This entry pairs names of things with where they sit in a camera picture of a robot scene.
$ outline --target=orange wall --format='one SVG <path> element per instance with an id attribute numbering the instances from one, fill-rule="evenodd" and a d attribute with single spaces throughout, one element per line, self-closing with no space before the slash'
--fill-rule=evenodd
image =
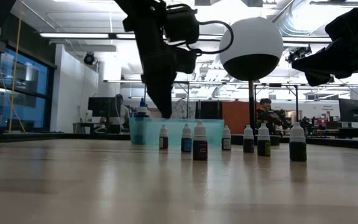
<path id="1" fill-rule="evenodd" d="M 249 102 L 223 102 L 222 110 L 224 124 L 229 126 L 231 134 L 243 134 L 244 126 L 249 124 Z"/>

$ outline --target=window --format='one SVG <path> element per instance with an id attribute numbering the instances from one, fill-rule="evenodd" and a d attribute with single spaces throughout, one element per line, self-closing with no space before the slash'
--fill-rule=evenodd
<path id="1" fill-rule="evenodd" d="M 1 127 L 9 126 L 11 117 L 11 105 L 9 99 L 12 97 L 12 91 L 0 88 L 0 112 L 2 112 Z M 45 99 L 23 93 L 14 92 L 14 105 L 26 130 L 32 128 L 44 127 Z M 12 112 L 12 127 L 20 129 L 19 120 Z"/>
<path id="2" fill-rule="evenodd" d="M 1 70 L 6 86 L 12 86 L 15 51 L 1 54 Z M 17 57 L 15 88 L 32 93 L 47 94 L 48 68 L 19 54 Z"/>

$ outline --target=white bottle cap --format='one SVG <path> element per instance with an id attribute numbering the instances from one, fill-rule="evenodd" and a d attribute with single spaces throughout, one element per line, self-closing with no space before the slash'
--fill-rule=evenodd
<path id="1" fill-rule="evenodd" d="M 202 120 L 199 120 L 194 128 L 194 137 L 206 137 L 206 128 Z"/>
<path id="2" fill-rule="evenodd" d="M 223 138 L 231 138 L 229 126 L 225 125 L 223 129 Z"/>
<path id="3" fill-rule="evenodd" d="M 188 124 L 185 124 L 185 127 L 182 130 L 181 138 L 190 138 L 191 139 L 191 129 Z"/>
<path id="4" fill-rule="evenodd" d="M 244 139 L 254 139 L 254 132 L 249 124 L 247 124 L 247 127 L 244 129 Z"/>
<path id="5" fill-rule="evenodd" d="M 266 127 L 265 123 L 262 123 L 258 130 L 258 140 L 269 140 L 270 141 L 270 134 L 269 129 Z"/>
<path id="6" fill-rule="evenodd" d="M 291 128 L 290 142 L 306 142 L 305 130 L 303 130 L 299 122 L 295 122 Z"/>
<path id="7" fill-rule="evenodd" d="M 163 124 L 161 127 L 160 137 L 168 137 L 168 128 L 165 127 L 165 124 Z"/>
<path id="8" fill-rule="evenodd" d="M 149 111 L 148 111 L 147 107 L 145 107 L 145 106 L 138 106 L 136 108 L 136 113 L 148 113 L 148 112 Z"/>

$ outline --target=paint bottle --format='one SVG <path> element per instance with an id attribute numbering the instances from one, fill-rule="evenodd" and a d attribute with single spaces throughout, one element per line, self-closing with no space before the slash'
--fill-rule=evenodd
<path id="1" fill-rule="evenodd" d="M 139 104 L 139 107 L 136 108 L 136 113 L 134 115 L 134 120 L 137 124 L 135 130 L 131 130 L 135 132 L 135 139 L 133 140 L 133 144 L 144 145 L 146 143 L 145 138 L 145 119 L 149 118 L 149 111 L 145 106 L 144 99 L 142 98 Z"/>
<path id="2" fill-rule="evenodd" d="M 160 149 L 168 149 L 168 128 L 164 124 L 160 130 Z"/>
<path id="3" fill-rule="evenodd" d="M 231 134 L 229 126 L 225 125 L 222 137 L 222 150 L 231 150 Z"/>
<path id="4" fill-rule="evenodd" d="M 193 160 L 206 161 L 208 160 L 208 141 L 206 137 L 206 128 L 203 121 L 198 121 L 194 128 L 193 140 Z"/>
<path id="5" fill-rule="evenodd" d="M 191 129 L 188 124 L 182 130 L 180 150 L 181 152 L 191 152 Z"/>
<path id="6" fill-rule="evenodd" d="M 247 125 L 244 129 L 244 140 L 242 142 L 242 150 L 244 153 L 254 153 L 254 131 L 251 125 Z"/>
<path id="7" fill-rule="evenodd" d="M 299 122 L 291 128 L 290 135 L 290 160 L 298 162 L 306 162 L 306 138 L 303 128 Z"/>
<path id="8" fill-rule="evenodd" d="M 265 123 L 258 130 L 258 156 L 270 156 L 270 135 Z"/>

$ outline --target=white spherical lamp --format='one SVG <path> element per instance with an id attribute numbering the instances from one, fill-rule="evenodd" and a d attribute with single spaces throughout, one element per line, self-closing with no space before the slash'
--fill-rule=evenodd
<path id="1" fill-rule="evenodd" d="M 219 54 L 229 75 L 238 80 L 258 80 L 270 74 L 283 53 L 283 38 L 277 27 L 262 17 L 243 19 L 233 23 L 234 42 Z M 219 49 L 230 43 L 227 30 Z"/>

